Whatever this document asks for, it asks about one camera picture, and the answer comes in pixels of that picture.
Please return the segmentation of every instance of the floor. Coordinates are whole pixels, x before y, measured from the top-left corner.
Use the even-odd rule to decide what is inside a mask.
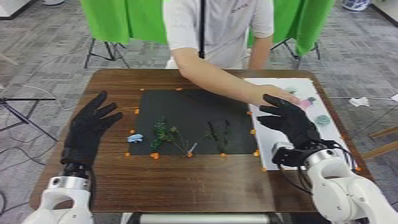
[[[35,2],[12,21],[0,21],[0,52],[18,62],[16,66],[0,60],[0,87],[5,88],[0,89],[0,97],[48,97],[50,93],[57,96],[59,101],[43,103],[32,115],[32,120],[55,136],[66,126],[92,72],[99,68],[124,67],[121,61],[108,62],[94,58],[89,69],[83,69],[89,40],[76,0],[53,8]],[[387,99],[398,93],[398,29],[373,9],[348,13],[336,4],[320,38],[320,50],[321,60],[309,53],[300,69],[316,74],[345,128],[364,153],[398,139],[396,134],[378,139],[368,137],[369,133],[398,124],[398,103]],[[96,51],[103,53],[101,44]],[[131,40],[122,54],[131,68],[163,68],[167,46]],[[272,52],[268,69],[291,69],[293,66],[295,61],[281,47]],[[355,108],[346,98],[362,96],[378,99],[369,100],[371,107]],[[11,105],[27,112],[32,103],[12,102]],[[0,127],[14,121],[7,110],[0,109]],[[5,192],[11,208],[28,201],[43,171],[39,163],[50,157],[51,150],[46,150],[51,149],[53,141],[23,125],[0,132],[0,142],[0,191]],[[46,152],[35,159],[39,163],[27,159],[18,148],[32,157]],[[398,201],[398,151],[366,163],[393,203]],[[21,223],[30,212],[23,204],[0,217],[0,224]],[[117,219],[119,214],[96,214],[99,224],[117,223]]]

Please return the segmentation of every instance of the human arm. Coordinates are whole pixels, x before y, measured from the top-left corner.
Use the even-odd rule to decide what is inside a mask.
[[[275,86],[256,86],[197,56],[195,4],[188,0],[163,2],[163,22],[170,54],[183,77],[215,94],[254,105],[266,104],[263,94],[270,94],[289,102],[297,98]]]
[[[274,41],[274,4],[272,0],[256,1],[250,29],[254,35],[249,69],[265,69]]]
[[[258,106],[268,105],[263,100],[265,93],[288,100],[291,103],[298,102],[295,96],[281,88],[272,85],[258,86],[250,84],[218,69],[199,58],[194,48],[172,50],[172,57],[183,77],[215,94]]]
[[[254,37],[252,54],[249,61],[250,70],[265,69],[266,59],[270,55],[270,46],[272,46],[272,36],[265,38]]]

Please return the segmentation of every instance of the chair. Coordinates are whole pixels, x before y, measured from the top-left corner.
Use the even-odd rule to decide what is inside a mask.
[[[377,138],[391,133],[394,133],[398,131],[398,126],[382,130],[380,132],[377,132],[375,134],[369,135],[371,138]],[[394,141],[393,143],[389,143],[387,145],[384,145],[380,148],[373,149],[364,155],[362,158],[369,159],[377,156],[380,156],[384,153],[391,152],[393,150],[398,149],[398,141]]]

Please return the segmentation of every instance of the white paper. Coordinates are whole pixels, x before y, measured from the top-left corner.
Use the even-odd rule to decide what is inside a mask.
[[[391,99],[398,102],[398,94],[391,97]]]
[[[318,131],[321,135],[321,139],[334,140],[343,148],[346,150],[346,144],[341,139],[341,134],[337,131],[337,127],[332,121],[330,114],[327,112],[325,104],[321,102],[321,98],[314,89],[313,81],[305,78],[247,78],[245,79],[252,84],[256,85],[275,85],[279,88],[286,89],[288,87],[293,87],[297,89],[295,96],[305,100],[309,97],[314,97],[316,101],[314,104],[309,106],[305,113],[309,120],[314,121],[316,117],[320,115],[327,115],[330,118],[330,124],[327,126],[318,126]],[[288,138],[284,134],[279,131],[274,131],[270,128],[266,128],[259,121],[258,116],[268,115],[263,113],[254,105],[249,105],[250,112],[252,112],[252,123],[254,123],[254,129],[256,129],[256,139],[258,139],[258,146],[259,146],[259,154],[261,154],[261,162],[263,167],[266,170],[277,170],[277,166],[272,163],[272,147],[277,142],[288,142]],[[345,158],[343,151],[336,150],[341,158]]]

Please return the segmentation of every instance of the small toy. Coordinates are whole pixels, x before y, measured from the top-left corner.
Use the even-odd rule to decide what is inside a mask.
[[[330,124],[330,118],[327,115],[320,115],[316,118],[314,118],[314,123],[320,125],[320,126],[327,126]]]
[[[298,107],[302,108],[302,110],[307,110],[309,106],[314,104],[314,97],[309,97],[305,100],[302,100]]]
[[[297,88],[295,88],[293,86],[289,86],[289,87],[284,89],[284,91],[286,91],[289,94],[295,95],[295,93],[297,93]]]
[[[142,142],[142,138],[144,138],[144,135],[142,135],[142,134],[131,135],[131,136],[128,137],[128,142],[130,142],[130,143]]]

